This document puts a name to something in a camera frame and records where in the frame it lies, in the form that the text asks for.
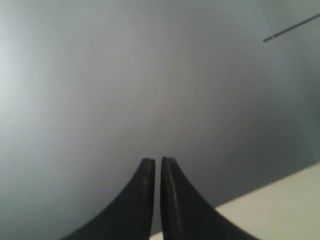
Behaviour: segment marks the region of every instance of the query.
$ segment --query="gray wall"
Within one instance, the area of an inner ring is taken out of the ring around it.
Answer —
[[[267,32],[251,0],[0,1],[0,239],[78,228],[143,157],[213,206],[314,164]]]

